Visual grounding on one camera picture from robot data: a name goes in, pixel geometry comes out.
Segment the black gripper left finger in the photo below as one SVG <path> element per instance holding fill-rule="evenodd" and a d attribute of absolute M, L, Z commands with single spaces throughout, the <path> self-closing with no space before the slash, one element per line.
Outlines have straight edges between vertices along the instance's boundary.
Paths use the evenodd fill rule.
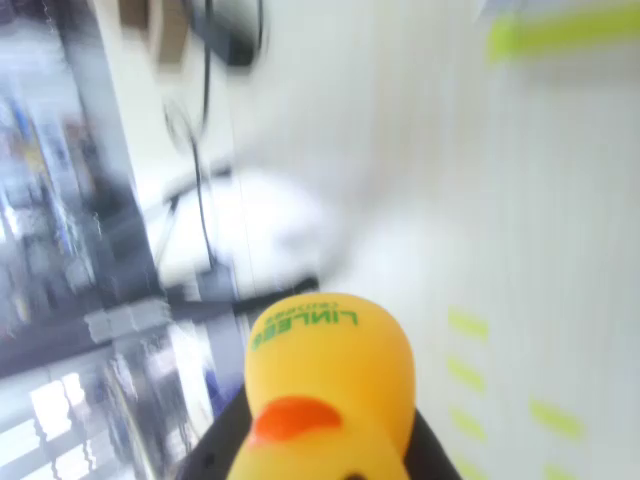
<path fill-rule="evenodd" d="M 182 462 L 182 480 L 224 480 L 245 440 L 252 416 L 241 387 Z"/>

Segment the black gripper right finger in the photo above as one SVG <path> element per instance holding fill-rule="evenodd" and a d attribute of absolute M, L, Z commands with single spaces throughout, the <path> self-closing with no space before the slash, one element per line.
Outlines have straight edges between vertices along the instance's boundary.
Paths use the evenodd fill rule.
<path fill-rule="evenodd" d="M 404 464 L 412 480 L 461 480 L 462 477 L 424 417 L 416 413 Z"/>

